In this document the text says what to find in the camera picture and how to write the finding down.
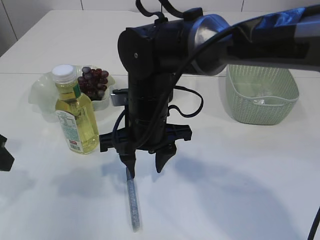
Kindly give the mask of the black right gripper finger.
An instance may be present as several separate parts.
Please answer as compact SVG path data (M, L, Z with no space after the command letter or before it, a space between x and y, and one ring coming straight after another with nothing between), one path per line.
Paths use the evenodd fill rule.
M155 153L155 167L158 173L161 173L166 163L172 158L177 152L175 143L166 145L158 149Z
M135 177L135 164L136 164L136 154L120 154L121 162L127 167L130 176Z

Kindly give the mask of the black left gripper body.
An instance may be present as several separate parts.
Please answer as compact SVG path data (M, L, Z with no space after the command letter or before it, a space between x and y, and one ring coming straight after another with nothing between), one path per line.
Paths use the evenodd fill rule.
M9 172L15 161L14 157L5 147L6 142L7 138L0 135L0 170L3 172Z

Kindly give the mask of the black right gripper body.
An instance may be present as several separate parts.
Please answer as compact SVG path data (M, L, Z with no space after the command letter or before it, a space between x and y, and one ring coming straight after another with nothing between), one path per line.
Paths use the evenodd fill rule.
M156 130L151 137L138 150L156 152L167 145L173 145L176 140L191 140L192 130L189 125L166 124L163 130ZM114 148L120 155L132 155L136 150L133 148L133 136L128 127L120 128L115 134L116 143L113 143L112 133L99 136L99 147L101 152Z

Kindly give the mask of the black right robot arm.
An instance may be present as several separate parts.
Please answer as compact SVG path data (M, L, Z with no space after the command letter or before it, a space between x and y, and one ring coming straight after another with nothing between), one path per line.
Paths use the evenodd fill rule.
M229 25L202 8L184 12L169 1L162 6L175 17L155 13L152 24L128 27L117 41L128 87L115 89L111 99L124 106L118 125L99 137L100 151L116 149L131 177L136 150L155 155L161 172L176 154L176 140L189 141L188 125L167 123L170 97L184 74L215 76L227 65L319 71L320 7L311 5L258 16Z

